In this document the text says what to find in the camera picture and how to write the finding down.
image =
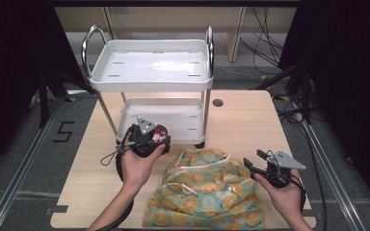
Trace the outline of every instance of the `person's right hand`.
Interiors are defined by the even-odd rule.
[[[290,173],[299,179],[299,171],[297,169],[291,169]],[[293,183],[289,183],[286,187],[277,189],[260,174],[256,173],[254,177],[267,191],[276,210],[283,216],[291,228],[294,230],[311,230],[303,219],[300,211],[300,198],[302,192],[299,187]],[[298,182],[295,177],[291,177],[291,179]]]

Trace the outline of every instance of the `yellow floral fabric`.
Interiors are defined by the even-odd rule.
[[[143,227],[261,230],[256,186],[249,170],[221,149],[186,149],[168,165]]]

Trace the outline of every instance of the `wooden table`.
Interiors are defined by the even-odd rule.
[[[172,97],[178,93],[153,92],[149,96]],[[147,94],[127,94],[127,97]],[[180,93],[183,97],[200,93]],[[103,93],[107,108],[116,120],[123,106],[119,93]],[[216,147],[239,161],[250,159],[255,166],[264,168],[266,162],[256,155],[256,149],[283,150],[291,154],[284,136],[274,104],[267,91],[262,90],[212,90],[211,101],[223,100],[222,107],[210,106],[205,148]],[[169,154],[158,159],[151,177],[135,199],[130,216],[120,228],[141,228],[145,206],[165,173],[166,166],[178,158],[185,148],[193,145],[172,145]],[[86,228],[101,213],[116,195],[122,183],[119,180],[115,159],[108,166],[100,160],[116,150],[115,136],[99,103],[94,108],[92,118],[82,139],[66,180],[57,208],[66,212],[56,213],[55,208],[51,225],[55,228]],[[287,223],[275,210],[269,195],[258,187],[257,195],[265,213],[266,228],[288,228]],[[305,210],[311,210],[308,201]],[[314,227],[315,217],[304,217]]]

